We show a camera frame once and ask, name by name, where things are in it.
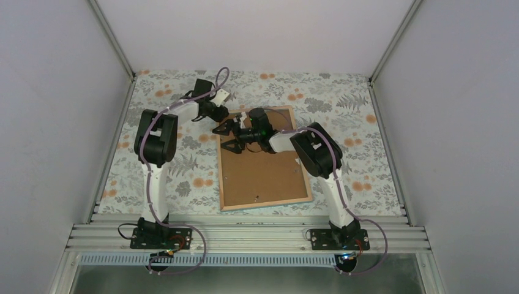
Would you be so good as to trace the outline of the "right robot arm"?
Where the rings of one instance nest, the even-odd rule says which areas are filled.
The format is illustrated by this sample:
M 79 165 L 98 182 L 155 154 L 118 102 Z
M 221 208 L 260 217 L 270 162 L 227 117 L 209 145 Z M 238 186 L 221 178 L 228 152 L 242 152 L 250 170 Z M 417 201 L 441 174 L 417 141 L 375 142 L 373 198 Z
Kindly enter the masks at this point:
M 364 232 L 360 222 L 348 212 L 342 181 L 342 150 L 318 122 L 296 130 L 276 129 L 265 108 L 254 108 L 226 119 L 212 130 L 216 135 L 233 135 L 221 147 L 235 154 L 247 144 L 257 143 L 271 154 L 296 152 L 306 171 L 318 179 L 329 208 L 331 246 L 338 249 L 360 249 Z

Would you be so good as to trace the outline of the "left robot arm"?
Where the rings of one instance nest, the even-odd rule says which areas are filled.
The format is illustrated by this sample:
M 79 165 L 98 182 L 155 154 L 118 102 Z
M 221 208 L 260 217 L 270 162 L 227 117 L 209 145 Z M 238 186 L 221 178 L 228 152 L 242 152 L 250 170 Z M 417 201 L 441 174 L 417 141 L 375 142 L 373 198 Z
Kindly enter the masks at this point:
M 230 92 L 212 82 L 197 79 L 193 90 L 162 111 L 145 109 L 141 114 L 134 151 L 144 173 L 145 203 L 132 239 L 146 237 L 156 248 L 170 241 L 167 226 L 166 177 L 176 153 L 178 127 L 188 121 L 211 118 L 221 122 L 229 114 L 224 106 Z

